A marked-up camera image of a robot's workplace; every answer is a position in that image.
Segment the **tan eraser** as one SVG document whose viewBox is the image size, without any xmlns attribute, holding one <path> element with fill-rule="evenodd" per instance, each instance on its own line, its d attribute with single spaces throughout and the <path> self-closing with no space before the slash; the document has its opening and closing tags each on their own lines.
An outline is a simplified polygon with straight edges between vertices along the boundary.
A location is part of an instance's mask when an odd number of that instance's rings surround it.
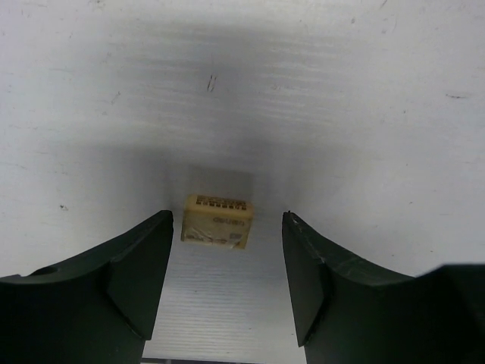
<svg viewBox="0 0 485 364">
<path fill-rule="evenodd" d="M 192 194 L 187 197 L 183 210 L 181 240 L 245 249 L 254 214 L 250 202 Z"/>
</svg>

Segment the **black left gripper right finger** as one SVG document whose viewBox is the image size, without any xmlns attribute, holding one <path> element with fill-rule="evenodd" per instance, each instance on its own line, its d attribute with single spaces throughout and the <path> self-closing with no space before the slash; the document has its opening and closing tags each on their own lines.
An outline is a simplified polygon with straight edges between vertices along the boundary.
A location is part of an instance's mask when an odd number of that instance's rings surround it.
<svg viewBox="0 0 485 364">
<path fill-rule="evenodd" d="M 298 345 L 309 363 L 482 363 L 484 266 L 418 277 L 363 259 L 285 212 L 282 241 Z"/>
</svg>

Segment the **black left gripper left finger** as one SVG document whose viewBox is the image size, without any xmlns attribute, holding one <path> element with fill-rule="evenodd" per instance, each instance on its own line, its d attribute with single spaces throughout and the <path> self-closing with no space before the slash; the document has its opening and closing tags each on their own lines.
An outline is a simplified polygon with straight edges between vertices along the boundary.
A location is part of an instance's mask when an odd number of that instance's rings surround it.
<svg viewBox="0 0 485 364">
<path fill-rule="evenodd" d="M 164 210 L 72 258 L 3 277 L 1 361 L 140 362 L 173 235 L 173 215 Z"/>
</svg>

